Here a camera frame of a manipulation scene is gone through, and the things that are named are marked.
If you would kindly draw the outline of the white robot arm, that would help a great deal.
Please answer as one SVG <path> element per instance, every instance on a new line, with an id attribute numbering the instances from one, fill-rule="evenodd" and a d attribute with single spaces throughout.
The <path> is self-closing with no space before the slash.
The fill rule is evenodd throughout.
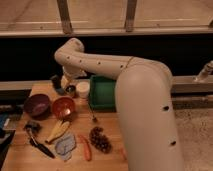
<path id="1" fill-rule="evenodd" d="M 55 60 L 71 80 L 90 72 L 116 81 L 115 104 L 129 171 L 184 171 L 171 100 L 173 76 L 163 63 L 134 56 L 87 54 L 69 39 Z"/>

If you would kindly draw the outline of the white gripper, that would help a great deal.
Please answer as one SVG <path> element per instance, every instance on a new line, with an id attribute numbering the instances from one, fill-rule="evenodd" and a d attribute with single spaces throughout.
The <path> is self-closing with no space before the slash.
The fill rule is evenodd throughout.
<path id="1" fill-rule="evenodd" d="M 71 70 L 67 71 L 66 69 L 63 70 L 63 76 L 61 79 L 61 85 L 63 88 L 68 87 L 73 83 L 73 81 L 79 77 L 86 76 L 86 72 L 83 70 Z"/>

